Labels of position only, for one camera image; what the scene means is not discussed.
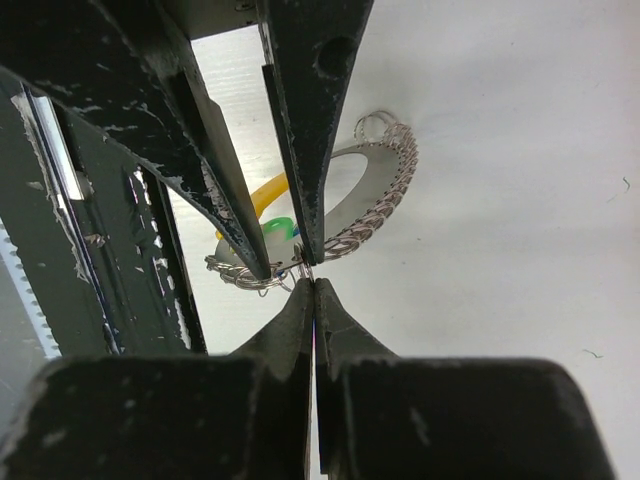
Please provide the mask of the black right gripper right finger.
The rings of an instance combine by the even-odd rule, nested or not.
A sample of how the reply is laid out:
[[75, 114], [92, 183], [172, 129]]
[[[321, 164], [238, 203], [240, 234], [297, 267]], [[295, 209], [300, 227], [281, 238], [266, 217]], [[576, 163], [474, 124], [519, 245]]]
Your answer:
[[536, 358], [406, 358], [315, 283], [321, 471], [331, 479], [611, 479], [574, 379]]

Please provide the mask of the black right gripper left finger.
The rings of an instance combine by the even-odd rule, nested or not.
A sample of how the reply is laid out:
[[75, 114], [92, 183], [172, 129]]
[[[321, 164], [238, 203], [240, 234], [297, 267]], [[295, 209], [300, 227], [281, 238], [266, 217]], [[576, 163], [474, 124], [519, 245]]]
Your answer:
[[66, 357], [30, 382], [5, 479], [305, 479], [313, 284], [223, 356]]

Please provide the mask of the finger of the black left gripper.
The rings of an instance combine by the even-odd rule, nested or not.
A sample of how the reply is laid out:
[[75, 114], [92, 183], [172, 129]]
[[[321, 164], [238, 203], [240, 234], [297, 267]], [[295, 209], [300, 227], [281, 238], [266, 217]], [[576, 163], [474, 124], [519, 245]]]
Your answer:
[[258, 278], [269, 258], [220, 107], [157, 1], [5, 1], [1, 64], [135, 157]]
[[373, 4], [262, 1], [263, 76], [306, 260], [323, 262], [324, 189]]

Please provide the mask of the metal keyring with yellow grip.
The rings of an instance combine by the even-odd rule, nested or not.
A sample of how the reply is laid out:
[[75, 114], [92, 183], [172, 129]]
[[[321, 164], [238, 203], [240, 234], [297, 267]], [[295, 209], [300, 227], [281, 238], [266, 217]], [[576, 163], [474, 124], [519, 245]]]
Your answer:
[[[412, 129], [386, 110], [361, 117], [354, 127], [355, 144], [333, 153], [334, 160], [359, 155], [366, 168], [353, 189], [325, 215], [324, 260], [334, 261], [358, 250], [403, 200], [419, 161]], [[216, 251], [205, 257], [206, 268], [227, 284], [242, 290], [282, 287], [295, 268], [304, 264], [301, 234], [268, 247], [271, 277], [257, 279], [228, 242], [220, 239]]]

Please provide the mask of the green key tag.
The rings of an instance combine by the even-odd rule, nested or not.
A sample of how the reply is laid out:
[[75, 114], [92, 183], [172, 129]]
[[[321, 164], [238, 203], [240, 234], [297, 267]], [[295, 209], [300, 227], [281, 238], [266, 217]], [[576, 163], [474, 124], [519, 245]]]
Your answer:
[[290, 217], [276, 217], [262, 225], [266, 239], [271, 241], [288, 241], [298, 234], [297, 224]]

